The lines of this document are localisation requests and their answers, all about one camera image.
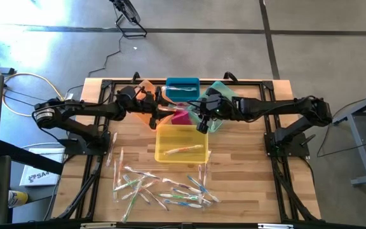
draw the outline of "gray metal stand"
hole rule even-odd
[[[348,120],[349,125],[351,127],[351,131],[355,140],[355,144],[357,146],[361,146],[365,144],[363,142],[363,138],[360,136],[360,133],[358,131],[358,128],[356,126],[355,118],[357,116],[363,115],[363,112],[366,111],[366,99],[359,103],[358,105],[352,107],[350,110],[344,112],[342,115],[338,116],[337,118],[333,119],[333,125],[338,125],[344,120]],[[363,166],[365,167],[366,171],[366,150],[365,146],[358,147],[358,152],[360,153],[360,157],[363,163]],[[366,176],[358,177],[356,179],[351,180],[351,184],[353,186],[356,186],[358,184],[366,184]]]

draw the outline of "blue plastic bin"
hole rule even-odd
[[[175,88],[195,88],[193,91],[166,89],[166,96],[174,102],[196,100],[200,96],[200,80],[198,78],[167,78],[166,86]]]
[[[227,97],[229,100],[233,98],[233,96],[238,96],[235,92],[233,92],[229,87],[225,86],[225,84],[221,83],[220,81],[216,81],[213,83],[213,85],[210,86],[210,88],[214,88],[218,90],[223,96]],[[208,96],[203,93],[198,99],[200,98],[207,98]],[[189,111],[189,115],[191,117],[191,121],[193,122],[193,125],[197,125],[197,123],[201,122],[201,119],[198,118],[198,115],[194,113],[192,110],[194,110],[194,106],[189,106],[187,110]],[[215,121],[208,121],[208,131],[213,133],[217,131],[217,129],[222,125],[222,120],[215,120]]]

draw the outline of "yellow bin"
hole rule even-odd
[[[206,163],[208,134],[195,125],[159,125],[156,133],[155,160],[161,163]],[[174,149],[191,148],[170,153]]]

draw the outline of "gray floor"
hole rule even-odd
[[[366,0],[265,0],[271,29],[366,31]],[[132,0],[149,28],[263,29],[256,0]],[[1,24],[114,27],[107,0],[0,0],[0,66],[47,77],[64,94],[84,82],[118,49],[118,33],[24,32]],[[273,36],[281,79],[290,80],[294,95],[324,97],[337,111],[366,97],[366,36]],[[92,77],[220,78],[231,71],[241,79],[272,79],[263,34],[149,34],[147,39],[121,41],[122,53],[109,58],[107,69]],[[56,96],[44,82],[24,76],[11,80],[12,89],[49,99]],[[38,101],[13,95],[25,101]],[[8,101],[24,113],[32,108]],[[366,225],[366,185],[349,180],[364,175],[357,150],[316,158],[324,128],[312,128],[309,148],[323,219]],[[64,136],[62,131],[55,134]],[[29,118],[3,108],[0,139],[23,146],[53,141]],[[347,124],[332,127],[321,153],[353,146]],[[20,165],[13,174],[20,175]],[[40,220],[48,200],[14,210],[14,221]]]

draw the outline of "wooden tabletop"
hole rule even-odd
[[[81,99],[97,102],[102,78],[88,78],[85,81]],[[277,100],[293,99],[288,80],[273,80]],[[254,86],[231,86],[239,96],[260,99],[259,89]],[[281,124],[286,127],[296,121],[297,115],[281,115]],[[78,116],[77,121],[87,125],[94,117]],[[198,166],[188,164],[159,163],[154,159],[156,133],[144,125],[134,114],[127,114],[123,121],[111,121],[109,130],[118,132],[113,157],[118,159],[124,148],[124,164],[133,169],[151,171],[160,177],[192,185],[187,174],[198,177]],[[209,148],[212,150],[207,174],[208,190],[221,200],[201,209],[169,205],[166,212],[151,197],[151,205],[138,198],[128,221],[157,222],[204,222],[204,223],[277,223],[280,222],[275,184],[270,159],[265,155],[263,119],[253,123],[225,121],[220,129],[209,134]],[[129,200],[112,201],[113,168],[102,167],[98,187],[94,221],[120,221]],[[80,189],[85,166],[85,156],[75,156],[64,166],[52,216],[58,216],[74,199]],[[300,158],[289,158],[290,173],[296,194],[311,213],[320,218],[311,173]],[[127,173],[135,179],[136,174]],[[169,193],[171,186],[165,183],[150,187],[153,193]],[[123,190],[120,196],[131,192]],[[84,212],[88,209],[90,191],[87,193]],[[287,196],[284,196],[287,212],[290,212]]]

